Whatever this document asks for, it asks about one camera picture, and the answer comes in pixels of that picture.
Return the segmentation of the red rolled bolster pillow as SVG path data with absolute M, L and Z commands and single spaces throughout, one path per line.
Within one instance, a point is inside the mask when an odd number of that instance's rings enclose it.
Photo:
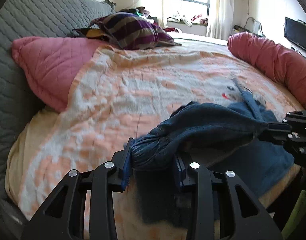
M 287 88 L 306 109 L 306 59 L 302 55 L 247 32 L 231 35 L 227 46 L 235 57 Z

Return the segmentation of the black flat screen television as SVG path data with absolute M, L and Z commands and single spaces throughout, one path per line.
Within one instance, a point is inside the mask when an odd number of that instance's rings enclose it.
M 306 51 L 306 25 L 285 17 L 284 37 Z

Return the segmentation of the white window curtain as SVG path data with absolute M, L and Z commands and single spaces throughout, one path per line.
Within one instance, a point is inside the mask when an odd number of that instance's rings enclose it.
M 210 0 L 207 37 L 227 40 L 234 16 L 234 0 Z

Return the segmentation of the orange white fluffy blanket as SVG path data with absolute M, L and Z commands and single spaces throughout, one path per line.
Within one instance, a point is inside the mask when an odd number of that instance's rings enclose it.
M 254 92 L 277 120 L 301 104 L 279 83 L 235 57 L 225 45 L 183 41 L 181 46 L 120 50 L 99 46 L 75 76 L 67 107 L 46 105 L 20 133 L 7 161 L 5 189 L 31 219 L 73 168 L 90 171 L 148 133 L 190 101 L 228 106 L 240 97 L 233 78 Z

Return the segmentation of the clothes pile near window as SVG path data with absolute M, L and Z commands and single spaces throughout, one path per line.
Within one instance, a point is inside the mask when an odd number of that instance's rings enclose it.
M 202 14 L 195 15 L 193 16 L 192 19 L 189 19 L 189 18 L 186 18 L 184 15 L 181 15 L 179 12 L 177 12 L 175 15 L 167 17 L 166 23 L 163 23 L 163 25 L 160 25 L 158 22 L 159 19 L 157 17 L 152 17 L 150 15 L 150 12 L 146 10 L 145 7 L 124 8 L 118 12 L 127 12 L 130 14 L 139 16 L 141 18 L 144 18 L 150 23 L 153 23 L 154 25 L 162 27 L 163 30 L 166 31 L 167 33 L 182 32 L 181 29 L 179 29 L 178 27 L 175 27 L 176 24 L 185 25 L 188 28 L 192 28 L 194 25 L 204 26 L 205 28 L 207 28 L 208 23 L 209 23 L 209 20 L 207 18 L 203 18 Z

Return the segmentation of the pink quilted pillow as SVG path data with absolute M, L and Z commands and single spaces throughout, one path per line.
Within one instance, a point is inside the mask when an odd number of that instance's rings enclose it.
M 62 112 L 75 76 L 96 49 L 107 44 L 82 37 L 28 36 L 14 40 L 11 50 L 32 92 L 47 106 Z

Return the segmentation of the purple striped cushion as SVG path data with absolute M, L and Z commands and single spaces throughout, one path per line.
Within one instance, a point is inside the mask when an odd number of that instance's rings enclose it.
M 73 31 L 81 37 L 102 40 L 124 50 L 178 46 L 161 27 L 129 12 L 117 12 L 96 18 L 88 28 Z

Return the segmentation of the grey quilted headboard cover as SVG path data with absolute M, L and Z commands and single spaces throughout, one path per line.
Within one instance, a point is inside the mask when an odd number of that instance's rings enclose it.
M 110 0 L 7 0 L 0 10 L 0 198 L 6 198 L 7 157 L 42 102 L 30 89 L 24 46 L 36 37 L 70 37 L 73 29 L 116 10 Z

